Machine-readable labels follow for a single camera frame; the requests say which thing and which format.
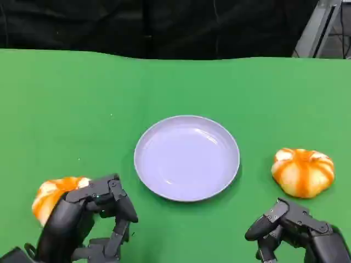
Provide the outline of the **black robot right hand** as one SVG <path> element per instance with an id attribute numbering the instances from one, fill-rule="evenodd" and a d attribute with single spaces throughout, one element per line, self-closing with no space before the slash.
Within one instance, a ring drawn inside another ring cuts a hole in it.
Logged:
<path id="1" fill-rule="evenodd" d="M 304 262 L 350 263 L 349 247 L 338 227 L 313 218 L 309 209 L 293 201 L 278 198 L 245 233 L 247 241 L 256 241 L 256 259 L 278 262 L 276 249 L 282 242 L 304 248 Z"/>

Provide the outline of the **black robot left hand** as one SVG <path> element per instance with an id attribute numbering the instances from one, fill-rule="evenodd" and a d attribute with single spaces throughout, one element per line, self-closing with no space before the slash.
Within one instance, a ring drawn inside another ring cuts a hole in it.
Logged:
<path id="1" fill-rule="evenodd" d="M 94 226 L 94 215 L 115 219 L 108 238 L 84 239 Z M 119 262 L 121 246 L 129 240 L 129 226 L 137 223 L 135 208 L 118 174 L 92 180 L 63 194 L 51 212 L 34 254 L 37 262 Z"/>

